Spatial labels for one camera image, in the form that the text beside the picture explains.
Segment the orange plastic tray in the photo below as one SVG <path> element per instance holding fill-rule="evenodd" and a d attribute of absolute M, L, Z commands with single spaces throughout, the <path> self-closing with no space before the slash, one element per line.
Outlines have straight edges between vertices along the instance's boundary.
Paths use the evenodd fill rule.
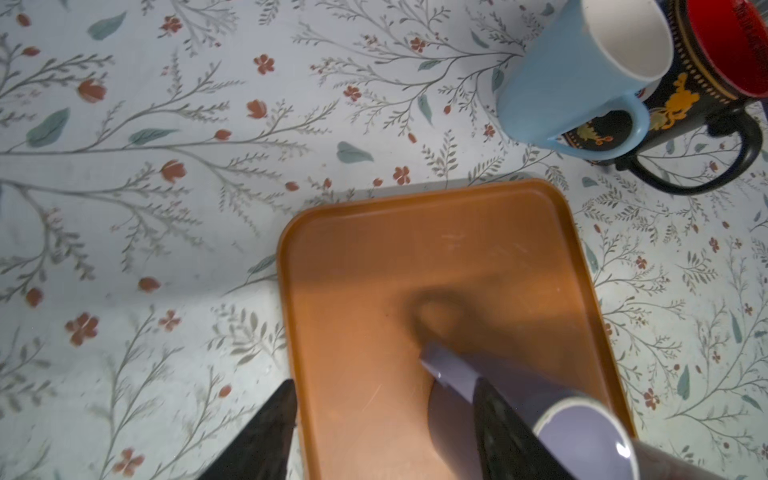
<path fill-rule="evenodd" d="M 310 479 L 447 479 L 427 424 L 438 340 L 518 361 L 633 420 L 565 197 L 543 180 L 310 209 L 278 248 Z"/>

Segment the purple mug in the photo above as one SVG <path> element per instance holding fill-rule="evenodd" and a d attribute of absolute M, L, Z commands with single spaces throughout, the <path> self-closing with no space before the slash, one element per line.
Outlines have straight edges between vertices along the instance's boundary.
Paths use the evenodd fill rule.
<path fill-rule="evenodd" d="M 473 419 L 473 392 L 484 377 L 505 398 L 573 479 L 637 479 L 635 448 L 607 407 L 511 360 L 458 354 L 436 342 L 421 354 L 434 377 L 428 428 L 441 459 L 459 479 L 484 479 Z"/>

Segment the black skull pattern mug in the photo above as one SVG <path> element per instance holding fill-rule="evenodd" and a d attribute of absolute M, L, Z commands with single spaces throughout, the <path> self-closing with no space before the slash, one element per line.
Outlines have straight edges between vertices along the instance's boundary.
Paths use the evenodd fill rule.
<path fill-rule="evenodd" d="M 750 1 L 660 2 L 674 43 L 669 71 L 638 96 L 650 114 L 645 138 L 632 151 L 608 160 L 662 192 L 693 196 L 721 188 L 744 173 L 763 145 L 763 134 L 746 107 L 767 97 L 767 26 Z M 706 127 L 710 137 L 737 135 L 735 160 L 697 186 L 682 186 L 652 173 L 643 151 Z"/>

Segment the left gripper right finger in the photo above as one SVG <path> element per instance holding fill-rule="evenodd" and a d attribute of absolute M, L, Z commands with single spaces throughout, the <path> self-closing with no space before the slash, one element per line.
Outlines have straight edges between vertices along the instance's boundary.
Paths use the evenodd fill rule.
<path fill-rule="evenodd" d="M 485 480 L 555 480 L 573 476 L 484 377 L 473 392 L 473 419 Z"/>

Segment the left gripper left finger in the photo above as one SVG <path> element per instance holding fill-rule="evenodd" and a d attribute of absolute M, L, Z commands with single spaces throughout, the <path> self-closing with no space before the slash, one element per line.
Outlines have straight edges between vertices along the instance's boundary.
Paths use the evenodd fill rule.
<path fill-rule="evenodd" d="M 295 382 L 285 380 L 199 479 L 285 480 L 297 410 Z"/>

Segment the light blue mug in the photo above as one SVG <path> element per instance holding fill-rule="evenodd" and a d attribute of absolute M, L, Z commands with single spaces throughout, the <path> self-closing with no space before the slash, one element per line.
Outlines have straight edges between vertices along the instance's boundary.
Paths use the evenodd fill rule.
<path fill-rule="evenodd" d="M 637 91 L 661 79 L 674 58 L 666 17 L 655 1 L 569 1 L 528 48 L 497 99 L 499 129 L 511 139 L 589 161 L 637 147 L 650 113 Z M 628 137 L 605 151 L 558 142 L 610 111 L 630 117 Z"/>

